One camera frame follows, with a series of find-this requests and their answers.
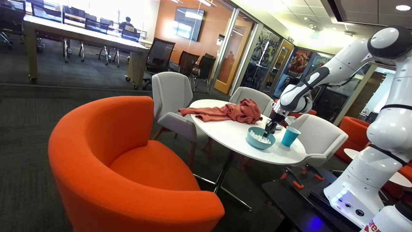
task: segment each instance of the gray carpet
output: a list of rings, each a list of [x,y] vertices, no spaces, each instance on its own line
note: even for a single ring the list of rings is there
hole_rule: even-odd
[[[58,43],[46,41],[44,53],[39,55],[39,82],[31,85],[26,77],[23,46],[18,43],[13,50],[0,46],[0,231],[71,231],[48,164],[46,147],[53,126],[72,108],[94,99],[151,95],[151,92],[133,90],[131,84],[124,80],[125,66],[106,67],[97,61],[94,53],[98,48],[88,46],[85,63],[72,57],[68,64],[62,62],[59,48]],[[228,97],[197,93],[194,98]],[[189,147],[185,140],[175,139],[171,133],[161,135],[160,140],[187,161]],[[198,150],[193,171],[214,179],[225,157],[227,150],[216,143],[209,155]],[[283,217],[269,204],[260,184],[278,178],[282,169],[252,162],[246,170],[239,170],[237,162],[238,157],[224,186],[238,193],[254,211],[221,196],[225,217],[215,231],[274,231]]]

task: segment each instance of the desk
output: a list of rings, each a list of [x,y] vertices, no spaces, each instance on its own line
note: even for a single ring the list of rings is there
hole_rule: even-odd
[[[324,180],[319,182],[312,175],[299,177],[304,189],[296,189],[286,180],[273,180],[263,184],[264,192],[272,202],[282,211],[285,220],[277,231],[315,231],[315,232],[351,232],[359,231],[357,226],[340,215],[332,208],[324,208],[310,196],[313,191],[322,191],[333,179],[330,171],[319,169]]]
[[[358,151],[355,150],[351,150],[351,148],[345,148],[344,152],[353,160],[358,156]],[[412,183],[406,178],[403,177],[400,173],[395,173],[394,175],[390,177],[389,182],[391,183],[395,183],[398,186],[403,186],[403,187],[407,187],[407,188],[412,188]]]
[[[223,107],[227,103],[228,102],[216,101],[216,99],[201,99],[201,101],[193,102],[191,107],[193,108]],[[230,151],[237,152],[248,159],[259,160],[261,162],[268,162],[268,164],[276,164],[276,165],[295,165],[301,162],[306,156],[305,147],[301,144],[299,139],[296,139],[290,148],[286,148],[279,144],[286,131],[285,128],[282,128],[281,130],[276,130],[274,133],[276,143],[268,150],[260,151],[250,146],[246,142],[247,130],[250,126],[265,128],[265,124],[269,119],[264,115],[261,116],[263,120],[258,121],[255,125],[241,124],[232,120],[203,122],[202,120],[197,119],[196,115],[191,115],[191,116],[193,122],[200,129],[202,129],[210,138],[212,138],[221,146],[229,148]],[[201,177],[197,177],[197,178],[214,184],[215,186],[214,192],[223,189],[229,196],[232,196],[238,202],[241,202],[243,206],[246,206],[248,210],[251,210],[251,208],[245,201],[239,200],[232,192],[221,187],[221,182],[228,171],[228,168],[230,166],[232,157],[233,155],[229,153],[221,169],[221,173],[219,174],[215,182],[211,182]]]
[[[148,49],[140,43],[125,40],[117,36],[104,35],[85,28],[63,24],[59,22],[26,15],[23,19],[26,34],[26,49],[28,55],[28,76],[31,82],[37,80],[37,59],[36,59],[36,31],[54,34],[67,39],[93,41],[106,46],[115,46],[130,50],[130,63],[127,66],[127,76],[131,79],[134,88],[143,85],[143,75],[145,71],[145,58]]]

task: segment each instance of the teal cup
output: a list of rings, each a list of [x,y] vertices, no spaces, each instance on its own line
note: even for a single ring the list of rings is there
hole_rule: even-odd
[[[282,144],[285,147],[291,147],[291,144],[295,142],[295,139],[300,135],[300,131],[296,128],[287,128],[283,138],[282,138]]]

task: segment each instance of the bowl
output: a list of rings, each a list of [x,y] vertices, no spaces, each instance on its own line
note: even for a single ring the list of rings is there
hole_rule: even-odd
[[[269,134],[268,137],[263,137],[263,133],[265,133],[264,129],[252,126],[247,131],[246,140],[248,144],[258,150],[267,150],[268,147],[273,146],[274,137],[273,134]]]

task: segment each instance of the robotic arm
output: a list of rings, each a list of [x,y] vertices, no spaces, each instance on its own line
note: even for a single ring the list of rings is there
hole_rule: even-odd
[[[391,228],[390,231],[412,231],[412,210],[406,213],[406,210],[390,208],[403,215],[394,218],[394,213],[381,210],[384,204],[379,197],[379,189],[398,169],[412,160],[412,36],[409,31],[395,27],[382,28],[370,40],[357,40],[342,49],[324,66],[301,77],[297,85],[288,85],[274,104],[265,131],[272,133],[288,112],[308,112],[312,108],[313,88],[345,82],[366,63],[376,61],[394,63],[397,73],[386,104],[367,130],[371,146],[361,151],[359,156],[323,192],[330,205],[359,228],[380,224],[381,228]],[[373,222],[385,218],[382,213],[389,214],[389,222]],[[398,229],[386,227],[395,223],[402,227]]]

